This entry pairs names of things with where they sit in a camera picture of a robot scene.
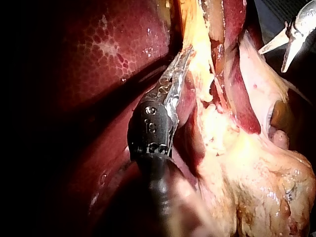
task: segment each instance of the metal jaw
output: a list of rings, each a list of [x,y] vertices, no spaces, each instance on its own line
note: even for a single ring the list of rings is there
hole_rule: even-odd
[[[306,38],[315,28],[316,0],[312,0],[299,11],[289,25],[285,23],[285,28],[258,52],[264,54],[288,43],[281,68],[281,72],[285,73]]]
[[[185,81],[185,77],[188,71],[188,60],[192,53],[193,47],[190,46],[185,51],[182,51],[177,55],[177,63],[173,68],[173,76],[172,76],[172,84],[167,97],[164,100],[164,106],[167,109],[168,115],[171,118],[173,124],[173,134],[171,137],[173,138],[175,131],[177,130],[179,124],[179,117],[176,112],[176,108],[179,103],[179,99],[181,97],[181,92],[183,90],[183,85]]]

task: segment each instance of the metal grasper tip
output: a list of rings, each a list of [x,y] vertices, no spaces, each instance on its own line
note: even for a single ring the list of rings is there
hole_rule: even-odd
[[[168,111],[168,115],[170,116],[173,122],[174,130],[176,129],[179,122],[178,115],[176,113],[176,107],[179,103],[185,76],[188,71],[188,66],[189,66],[188,61],[192,53],[192,49],[193,49],[192,46],[186,49],[183,49],[180,53],[178,53],[174,61],[171,63],[172,65],[174,65],[172,73],[171,73],[172,86],[164,101],[164,105]]]
[[[267,52],[270,52],[286,43],[288,43],[289,39],[286,35],[287,25],[285,25],[285,28],[277,35],[275,36],[270,42],[268,42],[265,46],[263,46],[258,53],[259,54],[265,54]]]
[[[286,73],[288,70],[288,67],[290,66],[290,64],[292,63],[294,57],[296,56],[296,54],[300,51],[300,49],[302,48],[304,41],[302,40],[295,40],[295,39],[290,39],[288,46],[286,48],[286,52],[284,55],[284,59],[283,59],[283,64],[281,67],[281,72],[282,73]]]

